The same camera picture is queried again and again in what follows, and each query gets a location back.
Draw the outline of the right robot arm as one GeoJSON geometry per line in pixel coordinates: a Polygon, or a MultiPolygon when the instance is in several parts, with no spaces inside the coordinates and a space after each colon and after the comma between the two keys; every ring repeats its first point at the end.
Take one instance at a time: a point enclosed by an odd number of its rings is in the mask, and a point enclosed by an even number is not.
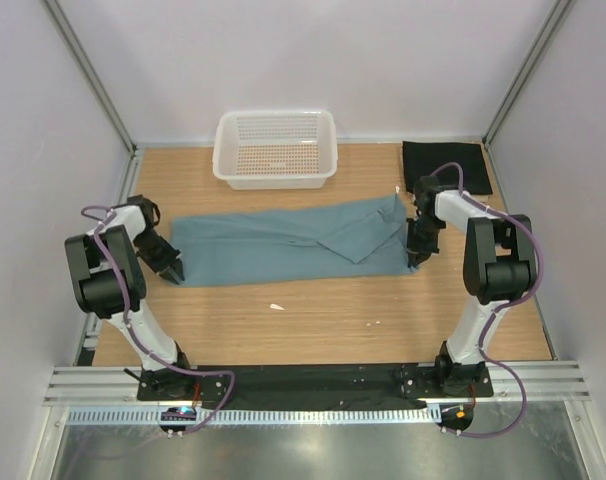
{"type": "Polygon", "coordinates": [[[416,268],[439,252],[439,234],[465,234],[462,276],[468,301],[434,363],[402,370],[412,399],[492,394],[485,346],[508,309],[534,291],[537,249],[530,219],[496,212],[434,176],[415,183],[416,215],[407,221],[408,263],[416,268]]]}

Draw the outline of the teal blue t-shirt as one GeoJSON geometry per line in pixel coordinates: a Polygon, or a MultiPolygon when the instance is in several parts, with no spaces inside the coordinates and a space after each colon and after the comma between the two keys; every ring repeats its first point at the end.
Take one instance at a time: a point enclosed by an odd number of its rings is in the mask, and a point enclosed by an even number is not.
{"type": "Polygon", "coordinates": [[[397,195],[307,208],[173,220],[191,287],[411,275],[397,195]]]}

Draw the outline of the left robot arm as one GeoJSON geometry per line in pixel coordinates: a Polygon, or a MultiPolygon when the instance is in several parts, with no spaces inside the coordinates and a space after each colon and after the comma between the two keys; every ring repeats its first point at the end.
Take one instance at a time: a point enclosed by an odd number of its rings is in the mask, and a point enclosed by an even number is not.
{"type": "Polygon", "coordinates": [[[181,252],[156,231],[158,205],[143,195],[112,207],[86,207],[94,229],[65,240],[74,296],[82,311],[115,327],[140,359],[137,398],[184,400],[196,387],[187,356],[147,304],[145,264],[161,279],[184,280],[181,252]]]}

